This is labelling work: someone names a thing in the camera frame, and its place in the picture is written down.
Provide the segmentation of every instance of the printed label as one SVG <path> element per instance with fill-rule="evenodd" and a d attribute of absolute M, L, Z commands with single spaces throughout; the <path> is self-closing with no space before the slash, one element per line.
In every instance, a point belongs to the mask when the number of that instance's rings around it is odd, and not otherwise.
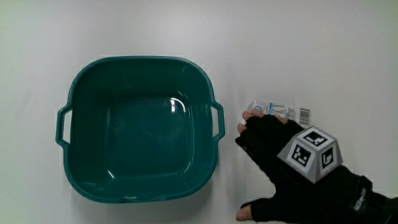
<path fill-rule="evenodd" d="M 311 109 L 303 106 L 285 105 L 282 103 L 258 102 L 254 100 L 248 107 L 248 111 L 257 109 L 265 114 L 278 114 L 285 119 L 296 121 L 307 128 L 311 126 Z"/>

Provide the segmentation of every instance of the small package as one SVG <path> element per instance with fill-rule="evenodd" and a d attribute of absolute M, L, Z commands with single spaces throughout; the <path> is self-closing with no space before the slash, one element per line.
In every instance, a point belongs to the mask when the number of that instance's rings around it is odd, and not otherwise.
<path fill-rule="evenodd" d="M 248 107 L 248 111 L 257 109 L 265 114 L 278 114 L 285 119 L 291 119 L 296 121 L 299 125 L 304 128 L 311 126 L 311 109 L 307 106 L 295 106 L 295 105 L 285 105 L 281 103 L 272 102 L 259 102 L 253 100 L 253 102 Z"/>

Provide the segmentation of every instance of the teal plastic basin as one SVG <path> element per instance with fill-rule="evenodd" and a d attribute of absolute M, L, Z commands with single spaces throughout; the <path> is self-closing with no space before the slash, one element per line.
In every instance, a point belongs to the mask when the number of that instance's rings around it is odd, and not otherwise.
<path fill-rule="evenodd" d="M 211 107 L 218 111 L 213 137 Z M 70 143 L 63 139 L 72 110 Z M 73 188 L 104 203 L 190 195 L 211 177 L 223 107 L 206 73 L 177 57 L 110 57 L 86 66 L 59 112 L 56 142 Z"/>

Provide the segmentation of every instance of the white table surface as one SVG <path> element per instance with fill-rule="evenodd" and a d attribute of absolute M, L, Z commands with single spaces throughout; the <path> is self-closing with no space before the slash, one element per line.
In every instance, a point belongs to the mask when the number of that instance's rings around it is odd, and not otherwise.
<path fill-rule="evenodd" d="M 235 223 L 274 186 L 234 143 L 253 99 L 306 104 L 344 165 L 398 196 L 398 1 L 1 1 L 0 223 Z M 91 202 L 65 177 L 56 112 L 108 55 L 173 55 L 208 74 L 226 136 L 181 199 Z"/>

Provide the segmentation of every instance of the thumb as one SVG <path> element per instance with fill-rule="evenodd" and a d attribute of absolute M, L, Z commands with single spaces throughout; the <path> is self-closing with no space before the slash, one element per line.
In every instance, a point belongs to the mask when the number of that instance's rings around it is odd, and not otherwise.
<path fill-rule="evenodd" d="M 251 218 L 256 222 L 282 221 L 301 223 L 305 216 L 302 206 L 292 200 L 277 196 L 257 199 L 245 205 L 240 211 L 249 209 Z"/>

